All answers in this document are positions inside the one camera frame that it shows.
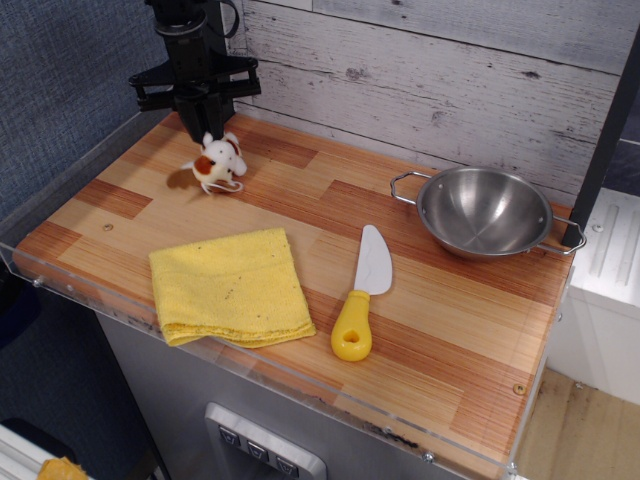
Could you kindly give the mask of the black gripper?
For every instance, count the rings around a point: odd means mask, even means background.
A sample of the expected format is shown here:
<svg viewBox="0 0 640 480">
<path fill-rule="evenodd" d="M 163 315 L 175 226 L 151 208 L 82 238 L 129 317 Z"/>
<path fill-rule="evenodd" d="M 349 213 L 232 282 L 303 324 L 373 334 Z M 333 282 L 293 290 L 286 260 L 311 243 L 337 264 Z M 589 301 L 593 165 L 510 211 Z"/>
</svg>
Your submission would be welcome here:
<svg viewBox="0 0 640 480">
<path fill-rule="evenodd" d="M 141 111 L 173 108 L 191 139 L 223 136 L 235 114 L 231 99 L 261 93 L 258 61 L 216 52 L 200 31 L 158 31 L 168 59 L 130 77 Z"/>
</svg>

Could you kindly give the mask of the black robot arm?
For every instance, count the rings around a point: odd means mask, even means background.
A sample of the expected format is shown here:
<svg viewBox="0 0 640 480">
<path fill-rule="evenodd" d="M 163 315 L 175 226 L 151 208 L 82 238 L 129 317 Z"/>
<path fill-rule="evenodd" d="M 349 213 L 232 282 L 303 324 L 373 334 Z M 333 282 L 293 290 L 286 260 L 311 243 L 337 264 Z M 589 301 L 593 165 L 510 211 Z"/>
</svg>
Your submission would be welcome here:
<svg viewBox="0 0 640 480">
<path fill-rule="evenodd" d="M 261 93 L 258 60 L 229 55 L 219 45 L 236 34 L 238 9 L 232 1 L 218 3 L 234 14 L 232 26 L 224 29 L 220 10 L 207 1 L 147 4 L 153 9 L 154 29 L 164 41 L 168 59 L 130 77 L 139 109 L 172 109 L 197 143 L 207 133 L 221 139 L 226 121 L 234 114 L 233 100 Z"/>
</svg>

